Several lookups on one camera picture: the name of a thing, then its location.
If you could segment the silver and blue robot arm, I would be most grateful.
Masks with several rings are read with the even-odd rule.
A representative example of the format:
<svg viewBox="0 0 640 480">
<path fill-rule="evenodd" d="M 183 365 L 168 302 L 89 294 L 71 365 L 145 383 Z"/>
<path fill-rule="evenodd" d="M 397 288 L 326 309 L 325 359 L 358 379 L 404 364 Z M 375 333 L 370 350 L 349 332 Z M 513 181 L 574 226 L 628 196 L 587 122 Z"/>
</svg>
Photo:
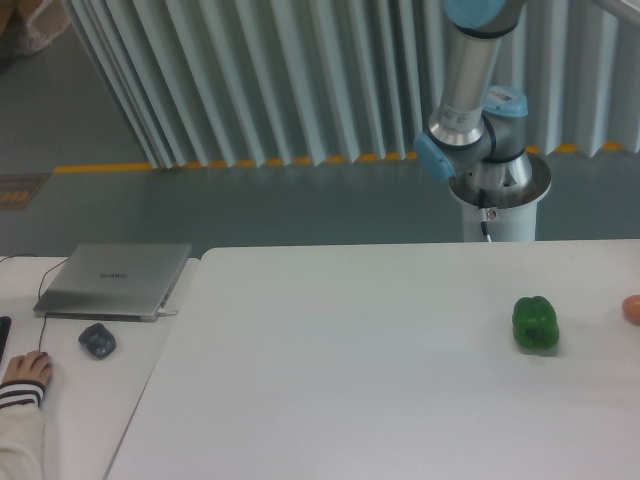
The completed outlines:
<svg viewBox="0 0 640 480">
<path fill-rule="evenodd" d="M 414 150 L 447 180 L 526 146 L 639 151 L 636 1 L 445 1 L 453 41 Z"/>
</svg>

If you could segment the person's hand on mouse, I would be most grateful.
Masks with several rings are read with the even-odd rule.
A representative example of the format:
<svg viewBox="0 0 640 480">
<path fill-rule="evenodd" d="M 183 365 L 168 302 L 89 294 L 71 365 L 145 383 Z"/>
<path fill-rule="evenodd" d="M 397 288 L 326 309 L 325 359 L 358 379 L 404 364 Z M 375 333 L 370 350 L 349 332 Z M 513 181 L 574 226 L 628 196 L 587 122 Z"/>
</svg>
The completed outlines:
<svg viewBox="0 0 640 480">
<path fill-rule="evenodd" d="M 10 382 L 37 383 L 46 388 L 52 377 L 52 357 L 41 351 L 13 357 L 7 365 L 2 384 Z"/>
</svg>

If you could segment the cream striped sleeve forearm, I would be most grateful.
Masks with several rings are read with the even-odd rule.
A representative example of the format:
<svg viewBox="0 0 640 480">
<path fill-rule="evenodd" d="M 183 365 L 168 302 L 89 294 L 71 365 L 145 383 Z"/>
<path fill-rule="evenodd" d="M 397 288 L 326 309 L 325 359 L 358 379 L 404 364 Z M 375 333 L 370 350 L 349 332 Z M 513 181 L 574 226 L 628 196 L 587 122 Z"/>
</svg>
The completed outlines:
<svg viewBox="0 0 640 480">
<path fill-rule="evenodd" d="M 1 478 L 43 479 L 45 386 L 17 380 L 1 385 Z"/>
</svg>

